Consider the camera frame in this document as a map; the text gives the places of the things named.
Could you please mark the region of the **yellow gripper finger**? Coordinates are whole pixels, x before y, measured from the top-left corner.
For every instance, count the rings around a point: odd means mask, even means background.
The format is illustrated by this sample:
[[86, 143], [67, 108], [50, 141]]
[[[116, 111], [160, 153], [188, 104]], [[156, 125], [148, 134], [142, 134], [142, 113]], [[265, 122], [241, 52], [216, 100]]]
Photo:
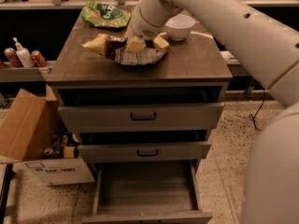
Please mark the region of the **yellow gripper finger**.
[[131, 36], [128, 41], [125, 50], [131, 53], [138, 53], [146, 47], [145, 40], [141, 37]]
[[161, 36], [157, 36], [152, 40], [153, 47], [156, 49], [169, 50], [169, 43]]

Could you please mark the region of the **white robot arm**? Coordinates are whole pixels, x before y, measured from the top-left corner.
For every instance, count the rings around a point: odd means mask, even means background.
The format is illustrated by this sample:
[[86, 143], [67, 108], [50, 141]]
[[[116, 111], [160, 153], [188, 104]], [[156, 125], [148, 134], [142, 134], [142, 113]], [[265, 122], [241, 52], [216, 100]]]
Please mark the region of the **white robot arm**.
[[237, 0], [140, 0], [131, 29], [151, 40], [181, 10], [285, 107], [252, 146], [240, 224], [299, 224], [299, 33]]

